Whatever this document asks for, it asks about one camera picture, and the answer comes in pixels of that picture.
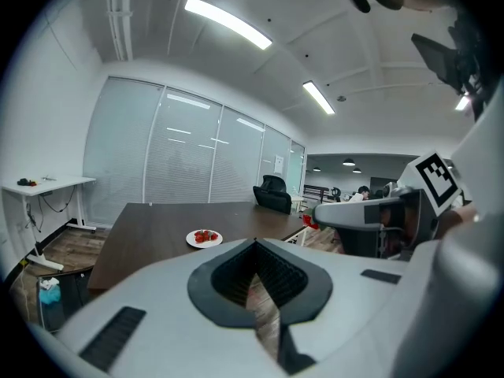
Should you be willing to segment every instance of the wooden table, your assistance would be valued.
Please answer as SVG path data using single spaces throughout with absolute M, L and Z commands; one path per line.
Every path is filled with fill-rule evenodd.
M 302 220 L 251 202 L 156 205 L 128 203 L 103 244 L 88 288 L 99 295 L 144 266 L 190 254 L 189 232 L 206 228 L 224 243 L 243 238 L 286 240 L 304 230 Z

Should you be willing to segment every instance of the blue cloth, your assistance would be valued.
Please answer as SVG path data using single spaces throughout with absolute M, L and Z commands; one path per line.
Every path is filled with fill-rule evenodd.
M 46 305 L 58 302 L 61 299 L 60 286 L 52 286 L 49 290 L 43 290 L 41 288 L 39 291 L 39 299 Z

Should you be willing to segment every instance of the person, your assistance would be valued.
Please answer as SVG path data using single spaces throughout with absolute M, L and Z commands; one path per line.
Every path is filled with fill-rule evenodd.
M 362 202 L 363 200 L 369 200 L 369 194 L 369 188 L 367 186 L 361 186 L 359 187 L 358 193 L 350 199 L 350 202 Z

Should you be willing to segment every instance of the leather chair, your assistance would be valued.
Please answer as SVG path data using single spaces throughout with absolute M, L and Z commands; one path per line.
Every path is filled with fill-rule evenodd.
M 264 175 L 260 187 L 254 186 L 254 196 L 258 205 L 281 213 L 291 214 L 291 196 L 286 193 L 285 181 L 274 175 Z

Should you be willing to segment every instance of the standing desk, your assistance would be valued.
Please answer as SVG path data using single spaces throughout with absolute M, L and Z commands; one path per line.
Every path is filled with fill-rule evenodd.
M 2 188 L 6 191 L 11 191 L 17 193 L 21 196 L 21 203 L 23 205 L 24 219 L 27 224 L 29 224 L 30 218 L 26 212 L 26 205 L 28 197 L 41 195 L 42 193 L 47 193 L 49 191 L 56 191 L 57 189 L 62 189 L 64 187 L 76 186 L 76 199 L 77 199 L 77 224 L 67 223 L 68 227 L 80 228 L 83 230 L 88 230 L 94 232 L 96 227 L 89 227 L 83 223 L 83 210 L 82 210 L 82 193 L 81 186 L 83 183 L 95 181 L 95 178 L 85 178 L 83 176 L 56 176 L 55 180 L 37 180 L 37 186 L 20 186 L 17 182 L 7 182 L 2 185 Z M 48 261 L 44 254 L 39 254 L 35 248 L 35 255 L 28 255 L 28 260 L 38 263 L 39 265 L 46 266 L 48 268 L 62 270 L 63 265 L 55 263 L 53 261 Z

